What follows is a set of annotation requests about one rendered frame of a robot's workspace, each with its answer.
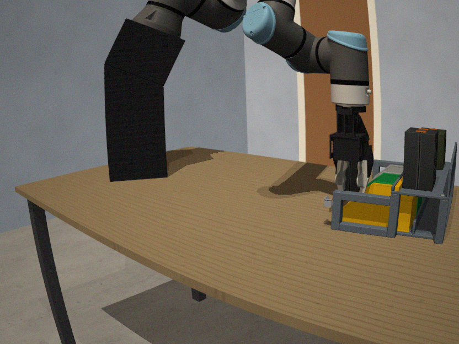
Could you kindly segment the yellow bin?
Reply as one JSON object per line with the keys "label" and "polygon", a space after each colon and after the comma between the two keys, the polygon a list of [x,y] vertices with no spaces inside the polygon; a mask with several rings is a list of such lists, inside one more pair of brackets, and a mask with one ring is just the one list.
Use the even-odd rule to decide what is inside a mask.
{"label": "yellow bin", "polygon": [[[365,193],[391,196],[391,186],[372,183]],[[416,215],[417,199],[416,196],[401,195],[397,231],[409,233]],[[389,207],[349,201],[343,206],[342,221],[388,227]]]}

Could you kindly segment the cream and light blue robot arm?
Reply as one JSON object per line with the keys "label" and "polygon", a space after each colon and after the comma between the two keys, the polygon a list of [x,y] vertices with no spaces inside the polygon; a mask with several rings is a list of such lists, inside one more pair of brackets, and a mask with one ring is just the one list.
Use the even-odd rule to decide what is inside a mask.
{"label": "cream and light blue robot arm", "polygon": [[293,70],[330,74],[332,103],[368,105],[372,91],[365,36],[332,30],[316,37],[294,22],[295,4],[258,0],[246,12],[247,0],[148,0],[133,21],[179,38],[185,16],[222,33],[243,21],[248,38],[285,58]]}

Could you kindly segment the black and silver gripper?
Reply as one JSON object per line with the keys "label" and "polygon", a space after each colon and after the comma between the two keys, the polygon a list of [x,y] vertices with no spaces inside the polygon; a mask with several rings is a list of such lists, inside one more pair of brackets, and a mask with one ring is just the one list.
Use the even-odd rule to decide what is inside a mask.
{"label": "black and silver gripper", "polygon": [[343,107],[336,104],[335,110],[337,132],[329,135],[329,158],[333,158],[336,168],[334,183],[338,190],[345,191],[345,172],[349,162],[358,162],[357,187],[360,187],[359,192],[365,193],[373,167],[372,145],[369,145],[368,136],[359,126],[359,112],[366,112],[366,106]]}

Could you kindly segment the yellow flat bar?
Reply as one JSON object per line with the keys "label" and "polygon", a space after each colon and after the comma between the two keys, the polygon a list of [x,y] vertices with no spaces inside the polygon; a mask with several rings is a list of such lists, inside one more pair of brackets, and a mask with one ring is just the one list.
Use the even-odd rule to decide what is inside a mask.
{"label": "yellow flat bar", "polygon": [[399,182],[395,186],[395,191],[399,191],[403,184],[403,177],[399,180]]}

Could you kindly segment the grey metal rack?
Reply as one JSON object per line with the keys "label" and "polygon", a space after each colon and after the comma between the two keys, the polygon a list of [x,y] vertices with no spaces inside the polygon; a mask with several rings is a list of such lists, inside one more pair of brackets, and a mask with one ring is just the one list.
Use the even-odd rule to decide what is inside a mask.
{"label": "grey metal rack", "polygon": [[[395,186],[402,178],[403,172],[391,186],[391,196],[344,190],[333,191],[333,201],[329,199],[329,196],[324,198],[324,207],[332,207],[331,229],[389,238],[402,235],[432,239],[435,240],[435,244],[443,244],[453,198],[455,152],[457,154],[457,142],[455,142],[451,162],[445,162],[443,170],[436,170],[436,181],[432,191],[402,187],[399,191],[395,191]],[[380,167],[388,167],[391,164],[403,166],[404,163],[375,159],[371,171],[372,178],[380,172]],[[409,233],[397,231],[401,195],[423,197]],[[344,200],[390,206],[388,227],[342,221]]]}

